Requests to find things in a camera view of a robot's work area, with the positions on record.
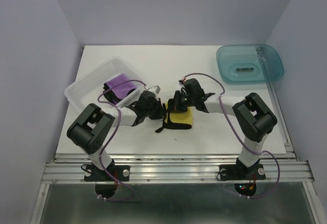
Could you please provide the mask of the yellow and black towel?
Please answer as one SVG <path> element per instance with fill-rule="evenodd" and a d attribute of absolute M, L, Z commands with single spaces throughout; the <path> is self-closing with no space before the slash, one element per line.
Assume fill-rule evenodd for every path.
<path fill-rule="evenodd" d="M 162 120 L 162 126 L 155 132 L 160 133 L 167 130 L 190 130 L 193 127 L 193 115 L 191 110 L 183 113 L 168 112 L 168 104 L 163 104 L 165 115 Z"/>

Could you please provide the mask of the purple microfiber towel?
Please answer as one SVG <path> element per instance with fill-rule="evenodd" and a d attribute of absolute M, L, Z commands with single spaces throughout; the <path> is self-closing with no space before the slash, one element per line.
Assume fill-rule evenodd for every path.
<path fill-rule="evenodd" d="M 133 82 L 128 82 L 129 77 L 124 73 L 119 74 L 103 84 L 104 97 L 113 104 L 118 104 L 131 94 L 137 87 Z"/>

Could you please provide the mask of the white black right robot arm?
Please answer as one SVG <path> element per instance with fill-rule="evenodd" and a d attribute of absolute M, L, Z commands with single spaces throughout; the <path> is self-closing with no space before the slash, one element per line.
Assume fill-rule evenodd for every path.
<path fill-rule="evenodd" d="M 169 112 L 186 112 L 189 107 L 204 113 L 221 113 L 242 145 L 241 152 L 232 165 L 224 165 L 222 177 L 247 178 L 257 173 L 262 147 L 277 124 L 277 118 L 257 93 L 245 97 L 224 97 L 206 93 L 195 79 L 180 80 L 181 89 L 168 101 Z"/>

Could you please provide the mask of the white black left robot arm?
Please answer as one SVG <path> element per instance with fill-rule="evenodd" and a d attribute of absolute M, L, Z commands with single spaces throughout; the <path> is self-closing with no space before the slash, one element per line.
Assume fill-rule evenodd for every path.
<path fill-rule="evenodd" d="M 67 137 L 89 157 L 102 180 L 113 176 L 114 160 L 106 153 L 104 141 L 112 126 L 137 126 L 145 118 L 161 119 L 164 111 L 158 98 L 159 86 L 144 90 L 137 101 L 105 113 L 98 105 L 89 104 L 69 127 Z"/>

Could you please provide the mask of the teal translucent plastic bin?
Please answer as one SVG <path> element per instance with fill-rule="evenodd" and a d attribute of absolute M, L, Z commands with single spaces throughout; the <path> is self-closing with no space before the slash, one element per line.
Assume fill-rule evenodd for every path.
<path fill-rule="evenodd" d="M 266 44 L 225 45 L 216 52 L 220 76 L 228 84 L 275 82 L 284 75 L 278 52 Z"/>

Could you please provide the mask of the white perforated plastic basket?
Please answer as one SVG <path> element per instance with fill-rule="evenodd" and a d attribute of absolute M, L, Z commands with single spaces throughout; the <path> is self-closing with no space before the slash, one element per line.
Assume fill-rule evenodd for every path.
<path fill-rule="evenodd" d="M 78 113 L 91 103 L 98 105 L 103 110 L 108 110 L 111 106 L 98 103 L 97 98 L 104 92 L 103 84 L 120 74 L 125 74 L 130 80 L 144 80 L 136 69 L 125 60 L 120 57 L 112 57 L 76 79 L 65 89 L 64 94 L 69 104 Z"/>

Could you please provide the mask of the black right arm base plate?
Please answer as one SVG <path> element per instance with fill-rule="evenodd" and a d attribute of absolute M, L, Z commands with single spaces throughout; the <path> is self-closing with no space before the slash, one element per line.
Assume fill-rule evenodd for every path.
<path fill-rule="evenodd" d="M 236 164 L 223 164 L 219 166 L 216 178 L 218 181 L 250 181 L 265 180 L 266 175 L 262 164 L 250 168 Z"/>

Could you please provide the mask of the aluminium mounting rail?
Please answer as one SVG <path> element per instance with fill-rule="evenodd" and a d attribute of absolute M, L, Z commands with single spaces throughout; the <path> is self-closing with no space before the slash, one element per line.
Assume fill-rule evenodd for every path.
<path fill-rule="evenodd" d="M 168 183 L 215 183 L 219 166 L 232 164 L 235 155 L 112 155 L 116 165 L 130 166 L 130 184 Z M 279 155 L 276 162 L 264 155 L 260 162 L 264 166 L 266 182 L 273 182 L 280 176 L 281 182 L 313 182 L 310 165 L 299 161 L 293 153 Z M 84 173 L 80 166 L 89 163 L 81 154 L 59 154 L 45 166 L 43 184 L 84 183 Z"/>

